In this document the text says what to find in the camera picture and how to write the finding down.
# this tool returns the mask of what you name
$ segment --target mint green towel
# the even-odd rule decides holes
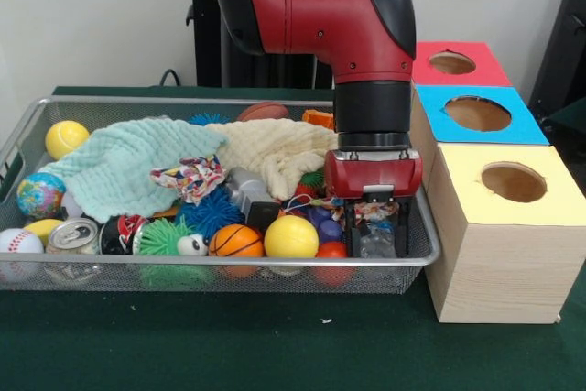
[[[151,181],[151,169],[213,155],[225,141],[220,133],[184,121],[128,121],[96,130],[80,148],[41,171],[60,177],[83,211],[100,223],[122,214],[148,217],[178,197],[177,190]]]

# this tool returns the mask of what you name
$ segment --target yellow box top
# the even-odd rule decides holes
[[[556,148],[488,144],[439,144],[439,148],[469,223],[586,225],[586,199]]]

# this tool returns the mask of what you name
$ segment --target yellow plastic ball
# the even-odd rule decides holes
[[[47,247],[47,243],[49,242],[49,236],[51,235],[53,230],[62,223],[62,220],[45,219],[28,224],[27,226],[25,226],[25,229],[36,235],[38,238],[40,238],[40,241],[43,242],[43,245]]]
[[[52,126],[45,136],[45,147],[49,155],[59,160],[83,144],[90,132],[75,121],[61,121]]]
[[[267,256],[313,258],[319,247],[320,238],[313,225],[295,215],[279,217],[266,230]]]

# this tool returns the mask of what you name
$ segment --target circular hole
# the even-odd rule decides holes
[[[515,162],[491,164],[483,171],[483,184],[510,201],[530,203],[541,199],[548,185],[533,169]]]
[[[434,55],[429,59],[429,62],[438,71],[450,75],[463,75],[476,70],[476,63],[472,59],[469,59],[464,54],[449,50]]]
[[[498,132],[511,124],[511,114],[500,104],[479,96],[460,96],[446,104],[459,125],[479,132]]]

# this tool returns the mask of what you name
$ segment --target blue spiky ball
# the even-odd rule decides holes
[[[190,124],[207,125],[207,124],[227,124],[230,119],[223,114],[196,114],[190,119]]]
[[[198,206],[193,203],[183,203],[179,208],[175,223],[185,223],[204,239],[211,240],[214,234],[229,224],[242,223],[244,216],[230,201],[230,195],[225,187],[218,187],[204,197]]]

